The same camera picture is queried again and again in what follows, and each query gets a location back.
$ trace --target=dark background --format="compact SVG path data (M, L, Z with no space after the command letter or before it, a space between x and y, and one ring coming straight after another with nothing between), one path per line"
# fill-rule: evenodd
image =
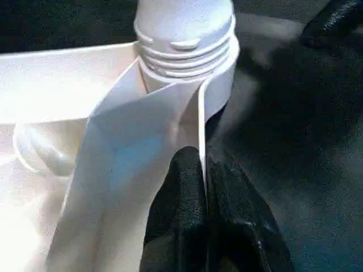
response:
M241 14L306 23L326 2L234 1L233 94L207 130L267 200L297 271L363 271L362 38L312 50L246 33ZM2 53L135 40L135 0L4 0L0 12Z

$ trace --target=glove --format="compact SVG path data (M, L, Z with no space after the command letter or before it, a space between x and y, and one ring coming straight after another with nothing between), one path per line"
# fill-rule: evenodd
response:
M208 215L198 151L173 157L150 208L140 272L294 271L268 205L238 163L215 147L207 162Z
M204 271L206 209L198 151L185 147L172 158L151 204L140 272Z
M303 30L301 41L313 48L333 45L363 23L362 0L331 0Z

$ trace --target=gloved hand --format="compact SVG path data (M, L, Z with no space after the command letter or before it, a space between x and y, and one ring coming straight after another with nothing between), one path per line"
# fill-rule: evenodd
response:
M208 214L198 151L173 157L151 205L140 272L294 271L265 201L221 148L207 154Z
M322 48L333 45L363 23L362 0L331 0L310 21L301 36L308 47Z

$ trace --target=black glove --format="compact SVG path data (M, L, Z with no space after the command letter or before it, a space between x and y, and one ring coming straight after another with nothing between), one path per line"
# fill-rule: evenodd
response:
M151 205L140 272L204 271L206 199L198 151L179 150Z
M301 36L304 45L322 48L333 45L363 23L362 0L331 0L310 21Z
M208 217L198 151L173 157L150 208L140 272L294 271L268 205L238 163L218 148L207 162Z

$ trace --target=white plastic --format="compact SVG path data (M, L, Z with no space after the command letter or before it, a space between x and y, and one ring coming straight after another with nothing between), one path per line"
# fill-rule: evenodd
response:
M142 44L0 56L1 271L138 270L174 152L199 148L205 170L204 123L226 104L239 53L232 10L140 0ZM174 74L151 69L150 52Z
M230 0L140 0L134 28L145 73L205 78L228 58L233 6Z

